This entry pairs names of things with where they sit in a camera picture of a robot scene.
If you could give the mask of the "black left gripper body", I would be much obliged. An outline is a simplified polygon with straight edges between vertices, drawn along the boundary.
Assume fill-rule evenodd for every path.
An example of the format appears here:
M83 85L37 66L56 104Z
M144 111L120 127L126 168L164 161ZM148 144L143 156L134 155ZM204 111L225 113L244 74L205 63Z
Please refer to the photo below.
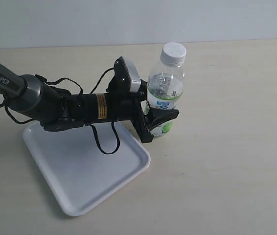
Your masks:
M70 95L66 98L69 118L84 125L112 121L129 120L142 143L149 143L153 135L141 107L140 92L147 92L147 83L141 81L137 93L126 93L117 90L115 82L110 82L107 93Z

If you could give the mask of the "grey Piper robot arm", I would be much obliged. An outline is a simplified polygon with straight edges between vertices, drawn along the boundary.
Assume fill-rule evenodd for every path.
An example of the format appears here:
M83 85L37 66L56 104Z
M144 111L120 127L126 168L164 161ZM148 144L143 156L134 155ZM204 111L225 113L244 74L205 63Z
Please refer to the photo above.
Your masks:
M58 82L48 82L37 74L17 75L0 63L2 107L8 113L15 111L38 121L49 132L129 120L141 142L151 142L152 130L175 119L179 111L152 108L145 114L141 103L147 99L147 84L134 63L121 56L112 71L114 76L105 93L72 94L58 88Z

